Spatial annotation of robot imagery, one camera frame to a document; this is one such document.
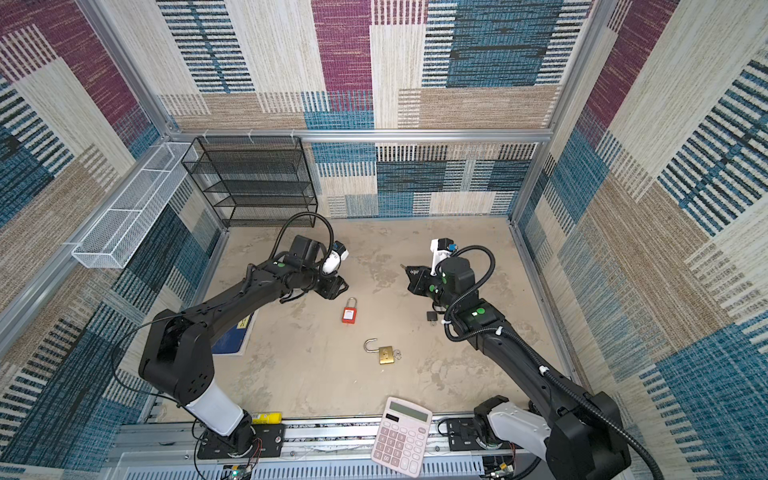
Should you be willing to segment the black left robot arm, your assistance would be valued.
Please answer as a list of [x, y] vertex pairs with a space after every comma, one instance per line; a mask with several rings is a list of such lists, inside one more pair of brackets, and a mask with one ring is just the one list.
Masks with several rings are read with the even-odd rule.
[[[325, 225], [328, 242], [298, 235], [289, 250], [280, 252], [288, 227], [305, 217]], [[246, 315], [273, 302], [289, 303], [310, 291], [335, 299], [339, 295], [336, 285], [343, 281], [339, 267], [331, 261], [335, 245], [335, 232], [324, 216], [303, 211], [289, 217], [267, 259], [248, 264], [240, 283], [178, 313], [165, 310], [147, 323], [139, 377], [222, 441], [250, 445], [255, 436], [252, 419], [217, 385], [212, 347]]]

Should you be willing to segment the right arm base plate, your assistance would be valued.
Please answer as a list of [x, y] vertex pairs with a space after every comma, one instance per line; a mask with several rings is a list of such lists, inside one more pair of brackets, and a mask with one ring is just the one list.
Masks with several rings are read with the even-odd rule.
[[490, 423], [475, 417], [448, 417], [440, 420], [437, 432], [446, 437], [450, 451], [512, 451], [521, 446], [500, 440]]

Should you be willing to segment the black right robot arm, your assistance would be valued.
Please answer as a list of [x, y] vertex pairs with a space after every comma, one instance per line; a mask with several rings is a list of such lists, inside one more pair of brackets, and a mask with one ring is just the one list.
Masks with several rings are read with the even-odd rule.
[[[432, 263], [408, 266], [409, 291], [441, 309], [446, 338], [468, 342], [495, 362], [525, 393], [535, 412], [516, 412], [509, 401], [491, 399], [475, 413], [484, 442], [509, 442], [546, 462], [557, 479], [612, 479], [638, 455], [655, 479], [663, 473], [650, 452], [623, 426], [618, 404], [593, 394], [554, 368], [512, 327], [504, 314], [481, 298], [496, 261], [484, 246], [458, 248], [449, 238], [431, 242]], [[477, 250], [489, 260], [476, 277], [466, 255]]]

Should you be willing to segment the red padlock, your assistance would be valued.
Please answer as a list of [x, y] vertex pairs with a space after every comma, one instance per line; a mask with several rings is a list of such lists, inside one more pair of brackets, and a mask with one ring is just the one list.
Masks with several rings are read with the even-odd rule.
[[344, 306], [341, 321], [344, 324], [355, 324], [357, 317], [357, 299], [350, 297]]

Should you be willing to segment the brass padlock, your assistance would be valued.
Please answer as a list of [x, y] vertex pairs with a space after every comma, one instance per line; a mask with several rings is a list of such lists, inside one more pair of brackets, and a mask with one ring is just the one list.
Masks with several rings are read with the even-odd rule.
[[391, 365], [402, 358], [401, 352], [392, 346], [375, 346], [377, 341], [377, 338], [367, 339], [363, 349], [366, 353], [375, 354], [380, 365]]

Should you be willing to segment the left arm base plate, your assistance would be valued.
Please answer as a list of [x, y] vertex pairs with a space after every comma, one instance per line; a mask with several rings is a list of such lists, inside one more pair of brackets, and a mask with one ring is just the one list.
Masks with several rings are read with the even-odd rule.
[[251, 424], [242, 426], [229, 436], [206, 429], [196, 448], [196, 460], [229, 460], [245, 462], [257, 458], [276, 458], [282, 451], [283, 424]]

